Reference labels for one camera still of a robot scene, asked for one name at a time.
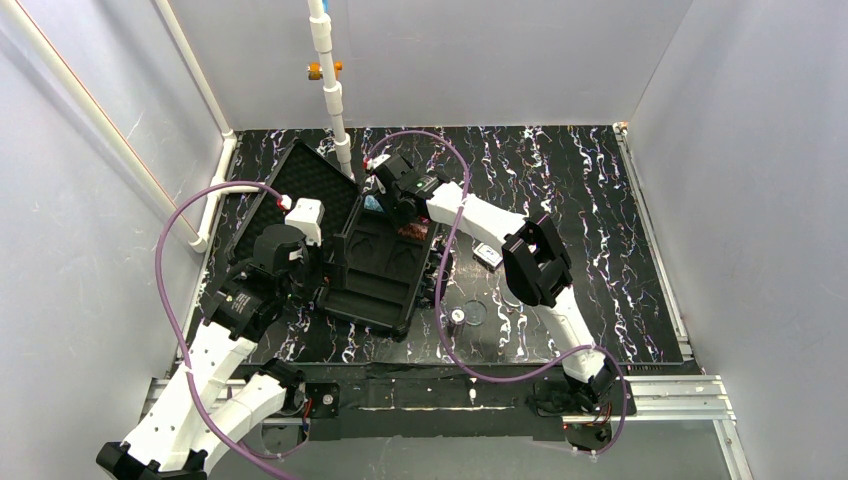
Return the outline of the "black poker set case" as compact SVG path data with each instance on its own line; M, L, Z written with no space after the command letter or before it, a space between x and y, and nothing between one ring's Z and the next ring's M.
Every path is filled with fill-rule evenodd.
M329 316L368 327L389 338L403 338L410 329L413 310L434 300L435 270L443 246L437 227L429 226L424 242L400 236L386 214L366 211L360 187L301 140L293 141L271 177L272 191L286 195L280 201L264 192L249 210L227 248L232 267L253 252L265 228L285 224L285 215L300 198L322 201L323 282L314 301ZM329 284L333 235L348 237L347 288ZM225 277L220 280L214 294Z

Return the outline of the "orange black poker chip stack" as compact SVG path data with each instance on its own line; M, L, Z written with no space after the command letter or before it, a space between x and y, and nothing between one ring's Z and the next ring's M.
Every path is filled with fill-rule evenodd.
M399 228L397 233L404 238L424 242L429 235L429 226L421 223L410 223Z

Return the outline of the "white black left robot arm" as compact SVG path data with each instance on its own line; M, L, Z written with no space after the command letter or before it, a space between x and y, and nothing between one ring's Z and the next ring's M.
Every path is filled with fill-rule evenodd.
M174 377L123 440L103 445L97 465L113 479L206 479L227 451L245 451L242 439L266 418L307 419L305 374L281 360L260 366L222 406L214 402L283 307L315 294L322 267L317 226L265 228L214 294Z

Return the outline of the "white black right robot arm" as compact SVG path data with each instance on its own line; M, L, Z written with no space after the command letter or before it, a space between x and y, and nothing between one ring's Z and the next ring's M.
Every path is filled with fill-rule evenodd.
M400 155L365 160L383 211L407 225L425 218L450 226L450 240L462 232L500 251L507 286L542 320L560 355L546 364L562 367L573 408L592 411L608 400L620 373L610 354L594 341L579 309L571 258L557 227L544 212L523 216L470 193L470 172L457 183L435 173L423 174Z

